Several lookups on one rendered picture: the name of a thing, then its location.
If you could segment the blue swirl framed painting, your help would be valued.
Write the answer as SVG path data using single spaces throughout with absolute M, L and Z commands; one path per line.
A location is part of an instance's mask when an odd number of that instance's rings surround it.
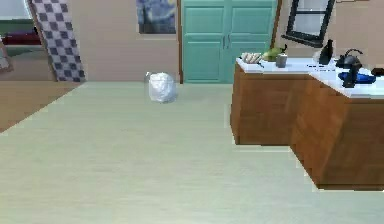
M 177 0 L 136 0 L 140 34 L 175 34 Z

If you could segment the black spray bottle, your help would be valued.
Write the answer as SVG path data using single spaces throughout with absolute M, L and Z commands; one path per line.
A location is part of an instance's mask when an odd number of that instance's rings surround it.
M 333 40 L 329 39 L 327 44 L 321 50 L 319 56 L 319 63 L 321 65 L 328 65 L 333 55 Z

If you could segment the black framed window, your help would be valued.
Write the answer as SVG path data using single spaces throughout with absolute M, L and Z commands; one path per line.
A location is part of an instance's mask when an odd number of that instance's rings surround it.
M 322 48 L 335 0 L 292 0 L 282 38 Z

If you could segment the grey cup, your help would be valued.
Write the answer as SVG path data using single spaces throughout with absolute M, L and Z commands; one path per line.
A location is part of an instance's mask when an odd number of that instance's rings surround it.
M 285 53 L 278 54 L 276 56 L 276 66 L 278 68 L 285 68 L 286 67 L 286 62 L 287 62 L 288 55 Z

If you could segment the teal double door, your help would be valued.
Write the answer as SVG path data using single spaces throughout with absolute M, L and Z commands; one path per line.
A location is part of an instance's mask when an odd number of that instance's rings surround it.
M 278 0 L 181 0 L 185 83 L 233 81 L 236 60 L 271 47 Z

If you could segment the blue plate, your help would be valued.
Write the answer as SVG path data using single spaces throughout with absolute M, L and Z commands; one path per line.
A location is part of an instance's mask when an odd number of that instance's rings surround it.
M 344 80 L 348 75 L 348 72 L 341 72 L 338 74 L 338 77 L 341 80 Z M 368 75 L 368 74 L 362 74 L 358 73 L 357 74 L 357 79 L 356 83 L 357 84 L 373 84 L 376 81 L 376 77 L 373 75 Z

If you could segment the black kettle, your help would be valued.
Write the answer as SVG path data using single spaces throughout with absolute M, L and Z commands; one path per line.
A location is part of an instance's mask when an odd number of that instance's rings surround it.
M 351 69 L 354 66 L 361 68 L 361 61 L 357 56 L 352 55 L 352 52 L 358 52 L 360 55 L 363 54 L 361 50 L 351 48 L 339 57 L 336 62 L 336 66 L 343 69 Z

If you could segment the brown wooden kitchen counter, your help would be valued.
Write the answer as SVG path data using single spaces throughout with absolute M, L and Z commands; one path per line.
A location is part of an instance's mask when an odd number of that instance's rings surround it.
M 230 125 L 237 145 L 288 146 L 315 186 L 384 191 L 384 77 L 345 88 L 333 63 L 237 58 Z

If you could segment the white bin with bag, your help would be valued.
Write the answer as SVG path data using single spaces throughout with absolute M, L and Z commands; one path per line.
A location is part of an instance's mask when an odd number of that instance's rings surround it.
M 148 83 L 148 94 L 152 101 L 169 103 L 176 99 L 176 83 L 170 74 L 147 72 L 145 78 Z

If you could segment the red and green sofa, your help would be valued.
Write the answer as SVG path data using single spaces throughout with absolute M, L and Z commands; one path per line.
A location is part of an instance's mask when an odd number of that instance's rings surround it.
M 4 45 L 39 46 L 41 44 L 32 19 L 0 20 L 0 40 Z

